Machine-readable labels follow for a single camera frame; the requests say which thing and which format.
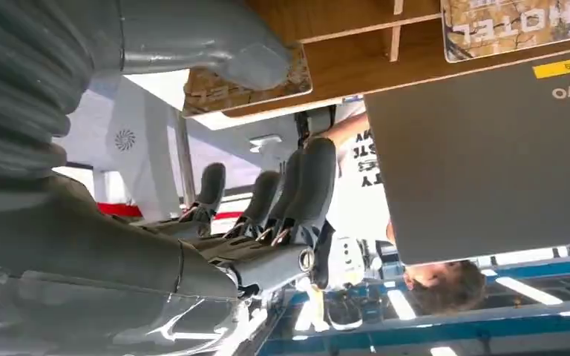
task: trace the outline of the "person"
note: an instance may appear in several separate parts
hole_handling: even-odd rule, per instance
[[[338,177],[327,220],[334,238],[389,241],[397,248],[387,208],[373,133],[363,102],[339,105],[335,124],[318,136],[338,149]],[[470,261],[406,266],[404,281],[420,306],[432,314],[473,308],[484,294],[485,278]]]

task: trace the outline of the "white t-shirt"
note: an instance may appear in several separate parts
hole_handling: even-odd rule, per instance
[[[364,102],[339,105],[335,122],[366,111]],[[338,148],[338,174],[327,220],[338,236],[387,241],[390,221],[373,135],[357,133]]]

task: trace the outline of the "gray robotic arm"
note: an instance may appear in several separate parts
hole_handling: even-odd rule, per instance
[[[235,328],[239,281],[99,213],[51,139],[93,75],[204,66],[267,89],[288,63],[241,1],[0,0],[0,355],[190,355]]]

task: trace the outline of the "wooden panel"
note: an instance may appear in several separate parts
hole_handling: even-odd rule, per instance
[[[440,17],[440,0],[246,0],[289,44],[311,43]]]
[[[394,14],[403,12],[403,0],[394,0]],[[390,62],[399,60],[399,44],[401,43],[401,26],[386,28],[382,31],[386,46],[386,56]]]
[[[389,63],[381,31],[306,44],[313,92],[224,111],[231,118],[279,108],[399,88],[570,51],[570,41],[450,64],[445,61],[440,21],[402,27],[400,60]]]

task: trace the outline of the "metal pole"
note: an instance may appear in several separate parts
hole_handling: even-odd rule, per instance
[[[186,119],[178,110],[175,111],[177,117],[176,148],[178,150],[178,162],[180,163],[180,180],[183,184],[184,204],[189,207],[195,202],[195,182],[193,180],[191,151],[189,150],[189,136],[187,134]]]

